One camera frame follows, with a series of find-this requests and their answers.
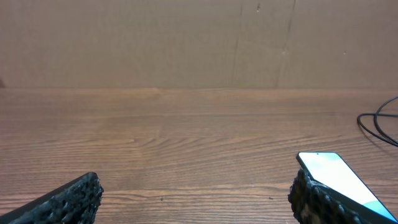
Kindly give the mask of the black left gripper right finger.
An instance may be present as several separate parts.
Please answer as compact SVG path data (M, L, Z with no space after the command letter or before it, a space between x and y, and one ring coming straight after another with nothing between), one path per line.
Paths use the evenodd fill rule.
M287 198L294 218L301 224L368 224L355 212L333 198L324 185L312 180L307 170L301 168L292 182Z

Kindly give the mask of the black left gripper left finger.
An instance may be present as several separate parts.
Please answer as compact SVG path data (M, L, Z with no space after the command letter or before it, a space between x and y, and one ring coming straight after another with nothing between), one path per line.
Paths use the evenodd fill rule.
M103 192L98 175L88 172L1 215L1 223L93 224L101 205Z

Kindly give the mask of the blue Samsung Galaxy smartphone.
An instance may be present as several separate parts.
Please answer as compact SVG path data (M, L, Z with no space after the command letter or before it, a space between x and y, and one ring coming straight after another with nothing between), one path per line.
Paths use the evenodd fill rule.
M397 218L335 152L300 152L297 160L312 180L369 223L397 223Z

